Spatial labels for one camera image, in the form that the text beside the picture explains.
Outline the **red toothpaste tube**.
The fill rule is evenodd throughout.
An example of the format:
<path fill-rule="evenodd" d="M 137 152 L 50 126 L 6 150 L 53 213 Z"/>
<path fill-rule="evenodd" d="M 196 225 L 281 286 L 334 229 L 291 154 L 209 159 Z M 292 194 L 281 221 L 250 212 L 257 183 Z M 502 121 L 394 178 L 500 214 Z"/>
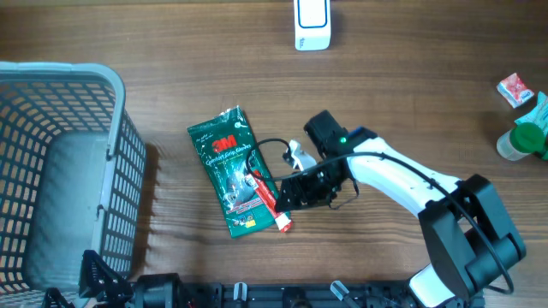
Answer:
<path fill-rule="evenodd" d="M 245 176 L 246 183 L 255 191 L 261 201 L 265 204 L 267 210 L 271 213 L 280 232 L 286 233 L 293 226 L 293 221 L 287 213 L 277 212 L 275 207 L 277 200 L 271 189 L 262 181 L 256 178 L 260 175 L 258 170 Z"/>

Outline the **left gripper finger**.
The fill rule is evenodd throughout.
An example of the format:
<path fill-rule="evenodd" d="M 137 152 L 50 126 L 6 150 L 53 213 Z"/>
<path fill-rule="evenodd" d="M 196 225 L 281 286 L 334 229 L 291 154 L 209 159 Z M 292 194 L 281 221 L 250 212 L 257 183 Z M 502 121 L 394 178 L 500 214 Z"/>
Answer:
<path fill-rule="evenodd" d="M 49 287 L 45 291 L 41 308 L 71 308 L 71 303 L 68 302 L 56 287 Z"/>
<path fill-rule="evenodd" d="M 79 280 L 80 298 L 121 298 L 122 278 L 94 250 L 82 255 Z"/>

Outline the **small red white packet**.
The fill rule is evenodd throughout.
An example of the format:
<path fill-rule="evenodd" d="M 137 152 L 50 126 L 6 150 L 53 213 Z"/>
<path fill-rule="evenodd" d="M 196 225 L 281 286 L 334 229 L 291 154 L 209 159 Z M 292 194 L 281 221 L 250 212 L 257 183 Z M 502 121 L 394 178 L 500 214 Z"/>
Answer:
<path fill-rule="evenodd" d="M 506 99 L 509 105 L 516 109 L 534 97 L 517 73 L 513 73 L 497 84 L 498 92 Z"/>

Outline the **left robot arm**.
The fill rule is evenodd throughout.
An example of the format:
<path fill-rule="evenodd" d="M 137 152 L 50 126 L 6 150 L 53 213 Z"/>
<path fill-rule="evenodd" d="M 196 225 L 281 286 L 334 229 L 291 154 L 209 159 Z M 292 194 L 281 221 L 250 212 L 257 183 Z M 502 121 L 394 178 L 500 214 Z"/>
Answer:
<path fill-rule="evenodd" d="M 85 307 L 195 308 L 179 275 L 143 275 L 132 283 L 115 272 L 95 251 L 82 256 L 78 298 Z"/>

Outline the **teal wet wipes pack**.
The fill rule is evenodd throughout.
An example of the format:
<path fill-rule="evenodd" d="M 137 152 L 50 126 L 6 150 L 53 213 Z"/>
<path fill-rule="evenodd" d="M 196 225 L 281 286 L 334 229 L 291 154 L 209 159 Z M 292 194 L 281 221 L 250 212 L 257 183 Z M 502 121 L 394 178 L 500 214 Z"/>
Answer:
<path fill-rule="evenodd" d="M 548 97 L 543 92 L 537 96 L 536 106 L 524 116 L 515 120 L 516 125 L 523 123 L 533 123 L 537 125 L 547 135 L 548 131 Z"/>

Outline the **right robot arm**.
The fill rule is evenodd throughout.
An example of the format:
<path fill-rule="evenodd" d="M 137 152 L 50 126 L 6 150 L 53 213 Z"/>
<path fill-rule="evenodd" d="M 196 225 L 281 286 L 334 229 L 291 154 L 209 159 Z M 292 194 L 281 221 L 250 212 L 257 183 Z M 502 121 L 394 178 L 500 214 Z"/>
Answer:
<path fill-rule="evenodd" d="M 296 171 L 281 178 L 281 212 L 330 205 L 342 184 L 371 186 L 397 202 L 420 224 L 429 264 L 407 283 L 416 305 L 469 303 L 502 277 L 512 293 L 509 269 L 526 246 L 496 188 L 483 176 L 466 180 L 429 169 L 395 151 L 364 127 L 350 132 L 324 110 L 304 131 L 321 157 L 316 162 L 290 141 L 284 160 Z"/>

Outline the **green lid jar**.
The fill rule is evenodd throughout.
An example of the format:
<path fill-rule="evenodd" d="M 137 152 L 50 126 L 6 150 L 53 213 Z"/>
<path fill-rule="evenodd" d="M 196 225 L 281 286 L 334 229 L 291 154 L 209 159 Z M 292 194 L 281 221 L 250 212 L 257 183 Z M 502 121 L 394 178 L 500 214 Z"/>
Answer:
<path fill-rule="evenodd" d="M 509 161 L 518 161 L 542 151 L 545 139 L 545 134 L 539 126 L 524 122 L 516 125 L 497 140 L 497 152 Z"/>

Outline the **green 3M gloves packet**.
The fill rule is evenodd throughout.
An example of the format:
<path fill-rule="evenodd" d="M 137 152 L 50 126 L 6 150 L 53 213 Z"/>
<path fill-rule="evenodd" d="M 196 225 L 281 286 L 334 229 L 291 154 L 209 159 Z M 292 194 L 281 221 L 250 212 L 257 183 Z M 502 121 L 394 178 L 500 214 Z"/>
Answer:
<path fill-rule="evenodd" d="M 258 170 L 268 177 L 270 171 L 259 151 L 245 113 L 240 107 L 228 109 L 209 121 L 188 128 L 198 157 L 213 185 L 230 236 L 241 237 L 276 225 L 271 213 L 245 176 Z M 265 184 L 277 199 L 277 187 Z"/>

